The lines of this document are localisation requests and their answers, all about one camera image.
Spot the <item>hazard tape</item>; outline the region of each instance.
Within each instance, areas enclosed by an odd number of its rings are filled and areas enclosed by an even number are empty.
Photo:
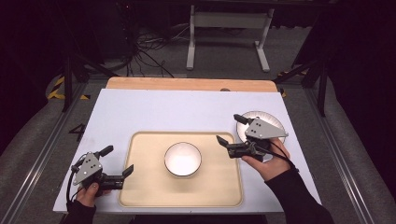
[[[56,81],[55,85],[52,88],[52,91],[48,95],[47,99],[59,99],[59,100],[64,100],[66,97],[64,94],[59,94],[58,90],[61,88],[62,84],[64,83],[64,75],[61,75],[58,80]],[[79,97],[80,100],[90,100],[91,96],[90,95],[81,95]]]

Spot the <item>black sleeve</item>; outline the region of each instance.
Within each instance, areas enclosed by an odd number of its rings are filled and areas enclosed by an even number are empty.
[[[69,214],[62,224],[92,224],[95,207],[87,207],[79,201],[74,201]]]
[[[334,223],[332,215],[312,197],[295,169],[290,169],[265,183],[279,199],[288,224]]]

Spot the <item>tray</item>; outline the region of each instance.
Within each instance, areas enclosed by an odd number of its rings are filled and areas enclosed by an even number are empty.
[[[134,164],[119,202],[124,207],[234,207],[243,199],[237,160],[228,157],[216,135],[234,143],[230,133],[139,132],[132,136],[125,167]],[[201,153],[198,171],[172,175],[164,165],[166,150],[188,142]]]

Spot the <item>gray floor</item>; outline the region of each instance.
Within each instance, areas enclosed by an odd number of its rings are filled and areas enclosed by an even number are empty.
[[[188,41],[185,39],[188,37],[185,35],[162,49],[150,50],[148,53],[158,62],[165,60],[164,66],[176,77],[273,79],[277,73],[290,70],[290,65],[308,32],[309,29],[300,28],[270,30],[264,46],[271,67],[270,73],[261,70],[253,48],[253,41],[260,36],[260,31],[255,30],[245,30],[239,35],[230,35],[219,30],[197,32],[195,66],[192,71],[185,69],[188,50]],[[145,56],[143,59],[152,63]],[[143,76],[142,73],[144,76],[158,76],[162,73],[160,68],[146,65],[139,68],[135,61],[132,68],[137,77]],[[118,73],[125,76],[126,71],[123,69]],[[35,187],[24,197],[26,201],[20,200],[21,211],[16,210],[12,220],[15,223],[59,223],[62,215],[52,212],[52,206],[78,147],[77,135],[68,132],[81,123],[88,123],[99,90],[106,85],[106,80],[101,77],[103,76],[92,76],[87,85],[80,85],[83,93],[91,96],[91,100],[77,100],[67,118],[61,113],[63,100],[51,99],[8,146],[0,158],[0,217],[6,215],[21,186],[26,185],[23,181],[35,165],[42,149],[49,148],[50,157],[42,164],[42,173],[37,173],[37,181],[31,184]],[[344,110],[337,103],[332,83],[328,84],[326,118],[322,119],[318,117],[318,111],[310,101],[317,88],[301,88],[300,79],[294,77],[279,87],[286,91],[285,105],[323,205],[332,213],[335,223],[396,223],[395,203]],[[53,136],[52,131],[57,127],[59,119],[64,119],[64,126],[60,130],[59,138],[49,146],[46,143]],[[329,125],[332,137],[354,177],[352,180],[361,194],[355,196],[363,200],[371,215],[367,220],[359,215],[359,208],[353,203],[353,195],[340,175],[342,171],[339,170],[337,162],[334,162],[333,144],[324,131],[323,122]],[[97,214],[94,223],[128,223],[130,218]],[[267,214],[267,218],[269,223],[285,223],[282,213]]]

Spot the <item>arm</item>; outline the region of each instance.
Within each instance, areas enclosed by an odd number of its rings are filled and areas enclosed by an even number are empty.
[[[290,154],[279,139],[272,139],[272,143],[282,149],[289,158]],[[272,146],[271,150],[282,155],[281,150]],[[270,161],[260,162],[251,157],[242,158],[256,169],[265,181],[265,184],[279,199],[285,212],[287,223],[333,223],[329,211],[317,203],[311,196],[295,168],[277,157]]]
[[[92,224],[96,212],[95,194],[98,189],[99,185],[92,183],[88,189],[80,190],[63,224]]]

